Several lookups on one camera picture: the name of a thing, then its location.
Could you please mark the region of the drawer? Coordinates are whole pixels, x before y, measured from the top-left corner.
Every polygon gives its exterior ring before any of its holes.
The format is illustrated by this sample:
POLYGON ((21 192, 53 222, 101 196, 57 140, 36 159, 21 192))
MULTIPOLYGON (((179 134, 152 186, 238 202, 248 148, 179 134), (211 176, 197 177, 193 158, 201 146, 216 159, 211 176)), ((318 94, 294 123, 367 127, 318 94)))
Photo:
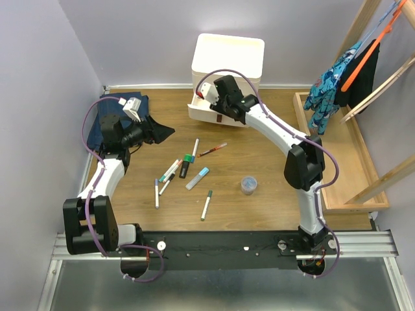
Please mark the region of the drawer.
POLYGON ((244 125, 241 122, 237 122, 230 117, 210 109, 210 103, 197 97, 195 94, 192 97, 191 103, 187 105, 187 109, 189 117, 196 121, 240 128, 247 127, 247 125, 244 125))

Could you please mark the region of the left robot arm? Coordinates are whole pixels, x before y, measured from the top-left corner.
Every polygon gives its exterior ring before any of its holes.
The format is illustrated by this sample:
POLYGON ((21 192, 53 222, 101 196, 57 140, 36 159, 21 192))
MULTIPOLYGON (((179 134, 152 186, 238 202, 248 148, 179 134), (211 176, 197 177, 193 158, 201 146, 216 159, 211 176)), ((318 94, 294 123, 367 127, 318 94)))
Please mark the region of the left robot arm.
POLYGON ((130 164, 130 149, 144 143, 160 144, 175 131, 150 115, 127 127, 122 121, 118 115, 106 115, 100 120, 102 143, 96 155, 97 169, 86 188, 63 204, 66 245, 72 255, 107 255, 122 247, 128 255, 136 256, 143 250, 139 225, 119 225, 111 198, 130 164))

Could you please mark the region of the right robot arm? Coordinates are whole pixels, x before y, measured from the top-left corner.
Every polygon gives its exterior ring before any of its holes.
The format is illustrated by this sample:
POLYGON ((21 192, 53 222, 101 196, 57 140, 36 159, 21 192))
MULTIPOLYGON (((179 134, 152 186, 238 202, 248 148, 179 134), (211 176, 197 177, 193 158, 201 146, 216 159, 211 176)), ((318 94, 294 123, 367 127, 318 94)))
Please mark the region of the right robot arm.
POLYGON ((232 75, 203 84, 201 94, 212 110, 259 131, 283 152, 284 177, 298 196, 299 248, 307 254, 320 249, 327 236, 319 189, 325 169, 321 139, 299 132, 277 118, 258 95, 243 95, 232 75))

